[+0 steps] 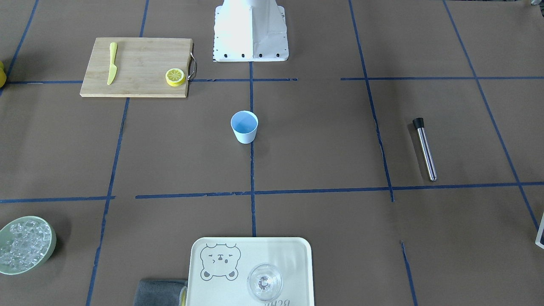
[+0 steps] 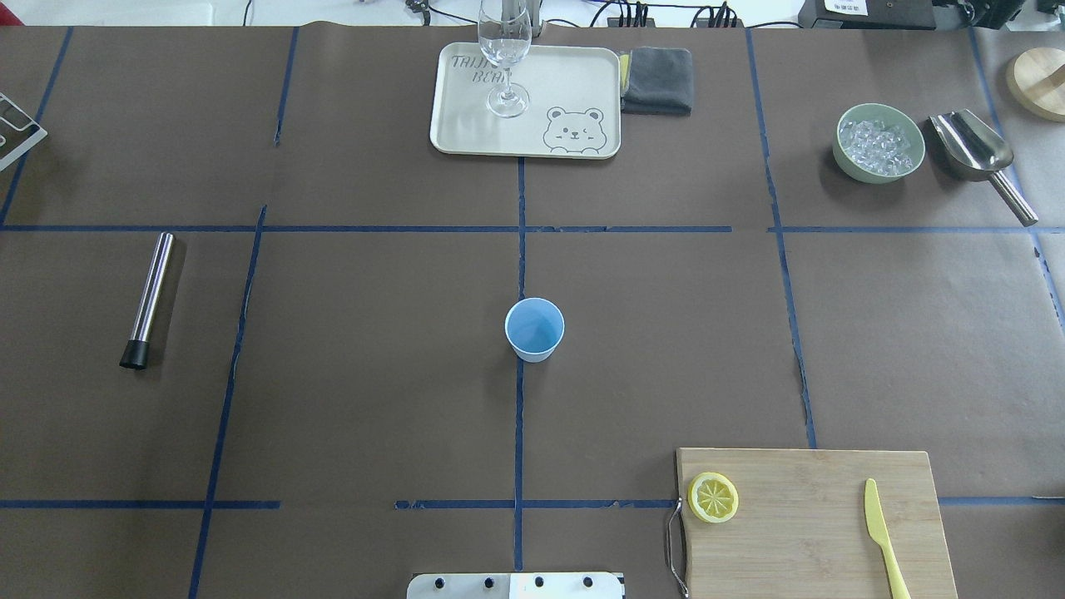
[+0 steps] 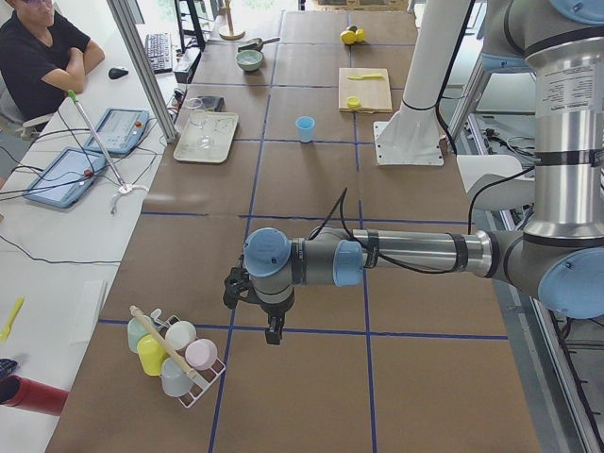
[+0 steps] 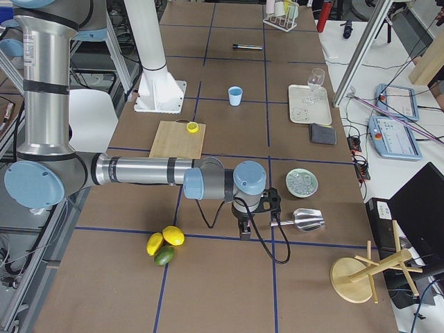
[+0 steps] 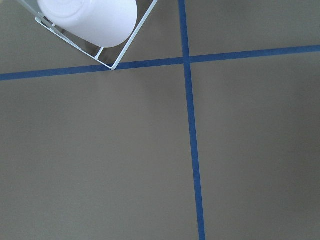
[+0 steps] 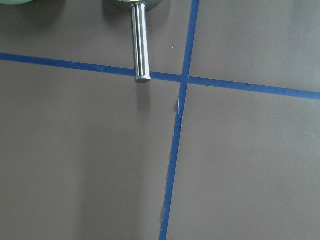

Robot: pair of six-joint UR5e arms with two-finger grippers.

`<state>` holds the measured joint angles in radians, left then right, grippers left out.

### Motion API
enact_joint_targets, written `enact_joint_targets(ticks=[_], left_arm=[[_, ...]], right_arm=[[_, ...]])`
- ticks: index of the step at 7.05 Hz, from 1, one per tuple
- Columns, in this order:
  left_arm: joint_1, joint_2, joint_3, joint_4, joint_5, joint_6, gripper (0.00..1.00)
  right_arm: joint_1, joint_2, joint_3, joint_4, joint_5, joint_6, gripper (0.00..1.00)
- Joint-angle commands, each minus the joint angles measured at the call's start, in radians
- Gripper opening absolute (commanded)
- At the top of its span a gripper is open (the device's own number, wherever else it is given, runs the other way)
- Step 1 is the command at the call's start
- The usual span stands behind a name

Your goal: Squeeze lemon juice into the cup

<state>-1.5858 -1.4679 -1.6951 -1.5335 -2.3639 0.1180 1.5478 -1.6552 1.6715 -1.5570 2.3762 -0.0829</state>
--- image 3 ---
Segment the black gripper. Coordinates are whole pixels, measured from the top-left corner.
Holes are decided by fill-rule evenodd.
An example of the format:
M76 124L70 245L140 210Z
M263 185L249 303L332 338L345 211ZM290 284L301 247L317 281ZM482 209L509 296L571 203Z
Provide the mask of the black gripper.
M283 301L276 304L260 303L261 309L267 314L268 328L264 331L266 343L277 345L277 333L274 330L282 330L285 324L286 313L289 303Z

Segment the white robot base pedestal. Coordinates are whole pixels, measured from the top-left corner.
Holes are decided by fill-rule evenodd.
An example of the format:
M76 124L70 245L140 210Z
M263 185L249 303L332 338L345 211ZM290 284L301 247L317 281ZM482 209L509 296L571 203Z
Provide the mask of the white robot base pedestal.
M469 0L426 2L400 108L389 121L374 123L378 165L444 164L438 104L473 7Z

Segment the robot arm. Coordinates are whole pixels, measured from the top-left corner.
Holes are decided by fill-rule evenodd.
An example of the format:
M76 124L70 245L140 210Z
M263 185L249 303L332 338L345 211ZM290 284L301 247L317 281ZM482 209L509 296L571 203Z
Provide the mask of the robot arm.
M225 304L258 305L278 344L297 286L353 286L366 269L494 278L570 318L603 312L603 5L599 1L492 1L483 58L536 74L535 190L520 231L466 234L317 227L290 239L249 235L225 281Z

